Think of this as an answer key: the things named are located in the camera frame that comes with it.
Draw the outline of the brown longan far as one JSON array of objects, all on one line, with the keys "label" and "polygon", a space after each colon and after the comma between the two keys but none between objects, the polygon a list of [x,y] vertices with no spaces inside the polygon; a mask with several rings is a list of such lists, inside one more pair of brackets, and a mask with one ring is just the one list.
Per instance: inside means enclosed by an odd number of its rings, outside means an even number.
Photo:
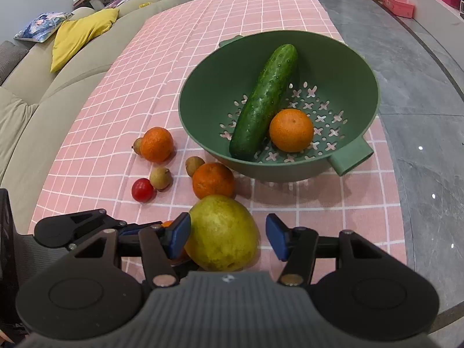
[{"label": "brown longan far", "polygon": [[142,138],[139,137],[139,138],[137,138],[137,139],[134,141],[133,145],[131,146],[132,149],[134,150],[134,152],[135,152],[137,155],[142,155],[142,154],[141,154],[141,145],[142,145]]}]

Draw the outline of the red cherry tomato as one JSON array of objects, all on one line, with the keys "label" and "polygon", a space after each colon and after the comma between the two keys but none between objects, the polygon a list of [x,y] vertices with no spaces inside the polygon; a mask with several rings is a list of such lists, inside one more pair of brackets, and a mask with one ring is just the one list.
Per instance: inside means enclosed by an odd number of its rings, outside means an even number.
[{"label": "red cherry tomato", "polygon": [[131,187],[132,198],[139,203],[149,202],[155,195],[155,189],[147,178],[139,178]]}]

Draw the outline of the pink checkered tablecloth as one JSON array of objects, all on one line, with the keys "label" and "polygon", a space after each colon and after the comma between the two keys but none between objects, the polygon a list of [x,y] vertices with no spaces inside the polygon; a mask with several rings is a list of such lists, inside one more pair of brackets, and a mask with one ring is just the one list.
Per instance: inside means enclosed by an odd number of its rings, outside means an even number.
[{"label": "pink checkered tablecloth", "polygon": [[[194,0],[149,18],[72,124],[31,220],[103,208],[126,222],[165,222],[189,210],[197,198],[186,160],[199,156],[211,161],[212,157],[182,128],[181,88],[220,42],[274,29],[340,39],[319,0]],[[168,189],[141,204],[130,190],[153,166],[131,146],[155,126],[173,137],[175,153],[167,163],[173,179]],[[369,121],[364,137],[374,154],[348,174],[339,176],[329,169],[293,183],[238,175],[237,201],[249,210],[259,230],[264,230],[270,213],[292,227],[309,227],[323,236],[351,229],[404,261],[400,200],[379,119]]]}]

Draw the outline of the beige sofa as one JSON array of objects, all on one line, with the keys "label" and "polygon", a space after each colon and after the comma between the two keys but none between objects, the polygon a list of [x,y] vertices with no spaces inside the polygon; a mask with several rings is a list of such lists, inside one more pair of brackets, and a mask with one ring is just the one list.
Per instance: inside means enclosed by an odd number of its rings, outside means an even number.
[{"label": "beige sofa", "polygon": [[151,17],[192,0],[131,0],[107,32],[51,72],[53,39],[34,45],[1,85],[1,187],[29,203],[91,93]]}]

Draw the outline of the green cucumber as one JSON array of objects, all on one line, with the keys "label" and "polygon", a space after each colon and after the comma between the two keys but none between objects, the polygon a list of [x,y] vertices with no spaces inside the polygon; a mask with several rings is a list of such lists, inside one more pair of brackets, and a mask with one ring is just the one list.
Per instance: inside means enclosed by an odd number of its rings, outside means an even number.
[{"label": "green cucumber", "polygon": [[292,44],[281,45],[268,58],[234,128],[229,145],[233,158],[251,161],[261,150],[297,64]]}]

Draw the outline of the brown longan right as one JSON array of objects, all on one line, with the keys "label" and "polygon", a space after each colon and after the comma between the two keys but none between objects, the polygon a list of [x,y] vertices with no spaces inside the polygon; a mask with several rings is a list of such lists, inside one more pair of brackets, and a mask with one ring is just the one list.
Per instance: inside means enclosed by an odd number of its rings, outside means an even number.
[{"label": "brown longan right", "polygon": [[199,167],[205,164],[205,161],[199,156],[190,156],[185,163],[186,172],[193,177]]}]

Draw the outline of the green plastic colander bowl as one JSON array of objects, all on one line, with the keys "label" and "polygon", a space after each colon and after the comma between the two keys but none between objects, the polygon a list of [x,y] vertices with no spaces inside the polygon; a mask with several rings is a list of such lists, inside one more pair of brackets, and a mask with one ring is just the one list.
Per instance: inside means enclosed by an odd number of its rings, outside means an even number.
[{"label": "green plastic colander bowl", "polygon": [[[232,170],[263,182],[345,175],[374,153],[365,133],[380,91],[367,62],[344,43],[299,31],[220,43],[188,76],[179,117],[190,138]],[[310,145],[283,151],[269,133],[282,110],[303,112]]]}]

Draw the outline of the pink storage box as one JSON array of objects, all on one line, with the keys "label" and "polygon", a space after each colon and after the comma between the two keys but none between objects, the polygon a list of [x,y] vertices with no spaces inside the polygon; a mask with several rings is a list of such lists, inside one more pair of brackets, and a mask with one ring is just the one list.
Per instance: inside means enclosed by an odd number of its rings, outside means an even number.
[{"label": "pink storage box", "polygon": [[412,18],[415,4],[411,0],[382,0],[384,7],[398,17]]}]

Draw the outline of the blue patterned cushion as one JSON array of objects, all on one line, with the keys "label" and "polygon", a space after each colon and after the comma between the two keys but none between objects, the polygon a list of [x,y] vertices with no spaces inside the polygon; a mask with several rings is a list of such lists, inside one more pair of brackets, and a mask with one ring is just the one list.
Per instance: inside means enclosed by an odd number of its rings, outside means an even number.
[{"label": "blue patterned cushion", "polygon": [[49,12],[42,13],[32,20],[14,39],[25,42],[43,43],[54,34],[59,27],[73,16],[72,13]]}]

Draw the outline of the yellow cushion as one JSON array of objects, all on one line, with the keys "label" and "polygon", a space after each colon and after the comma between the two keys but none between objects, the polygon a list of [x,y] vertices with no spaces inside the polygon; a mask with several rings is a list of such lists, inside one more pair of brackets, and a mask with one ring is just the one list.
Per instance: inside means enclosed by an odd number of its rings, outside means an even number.
[{"label": "yellow cushion", "polygon": [[118,9],[105,9],[62,23],[53,43],[50,72],[60,71],[89,41],[108,32],[118,15]]}]

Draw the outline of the brown longan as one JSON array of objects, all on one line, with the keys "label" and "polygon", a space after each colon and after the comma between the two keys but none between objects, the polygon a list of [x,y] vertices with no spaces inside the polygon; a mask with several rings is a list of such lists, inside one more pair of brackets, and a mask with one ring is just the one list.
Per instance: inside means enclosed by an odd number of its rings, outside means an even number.
[{"label": "brown longan", "polygon": [[199,156],[190,156],[185,163],[186,172],[193,177],[199,167],[205,164],[205,161]]},{"label": "brown longan", "polygon": [[139,137],[139,138],[137,138],[137,139],[134,141],[133,145],[131,146],[132,149],[134,150],[134,152],[135,152],[137,155],[142,155],[142,154],[141,154],[141,145],[142,145],[142,138]]},{"label": "brown longan", "polygon": [[156,167],[152,169],[149,181],[156,190],[164,190],[172,183],[172,175],[167,167]]}]

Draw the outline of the brown longan middle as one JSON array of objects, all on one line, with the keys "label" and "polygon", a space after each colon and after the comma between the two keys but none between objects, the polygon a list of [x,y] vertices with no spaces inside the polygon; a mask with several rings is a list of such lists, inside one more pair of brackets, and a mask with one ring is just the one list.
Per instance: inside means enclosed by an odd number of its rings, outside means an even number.
[{"label": "brown longan middle", "polygon": [[156,167],[152,169],[149,181],[156,190],[164,190],[172,183],[172,175],[167,167]]}]

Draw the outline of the yellow green pear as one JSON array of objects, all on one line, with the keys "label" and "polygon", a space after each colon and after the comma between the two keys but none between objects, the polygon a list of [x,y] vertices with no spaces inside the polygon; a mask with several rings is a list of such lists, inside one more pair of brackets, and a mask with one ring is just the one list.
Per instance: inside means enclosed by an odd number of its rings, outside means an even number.
[{"label": "yellow green pear", "polygon": [[222,195],[206,196],[189,211],[191,229],[185,250],[202,269],[243,269],[256,256],[259,232],[246,207]]}]

